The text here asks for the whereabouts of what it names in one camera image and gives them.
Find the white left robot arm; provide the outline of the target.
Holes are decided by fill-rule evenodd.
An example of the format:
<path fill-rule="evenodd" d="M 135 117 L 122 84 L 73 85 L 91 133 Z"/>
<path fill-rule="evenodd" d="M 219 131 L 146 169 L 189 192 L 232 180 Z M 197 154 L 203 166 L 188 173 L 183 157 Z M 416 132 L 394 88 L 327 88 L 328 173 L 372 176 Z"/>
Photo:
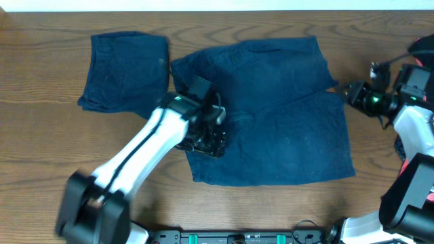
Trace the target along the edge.
<path fill-rule="evenodd" d="M 217 92 L 167 93 L 111 160 L 90 176 L 76 171 L 67 180 L 55 233 L 67 243 L 147 243 L 149 231 L 130 217 L 142 183 L 172 148 L 222 156 L 225 116 Z"/>

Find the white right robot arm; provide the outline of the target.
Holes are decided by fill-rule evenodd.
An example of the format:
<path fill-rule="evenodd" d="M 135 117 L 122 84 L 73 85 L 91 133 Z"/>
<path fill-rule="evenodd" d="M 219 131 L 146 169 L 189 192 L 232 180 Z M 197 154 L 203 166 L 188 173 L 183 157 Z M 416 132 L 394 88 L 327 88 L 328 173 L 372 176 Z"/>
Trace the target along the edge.
<path fill-rule="evenodd" d="M 433 105 L 426 90 L 433 72 L 405 64 L 393 86 L 387 63 L 373 63 L 372 83 L 341 89 L 345 102 L 369 117 L 386 118 L 397 133 L 401 171 L 382 196 L 378 211 L 347 218 L 336 230 L 336 243 L 433 242 Z"/>

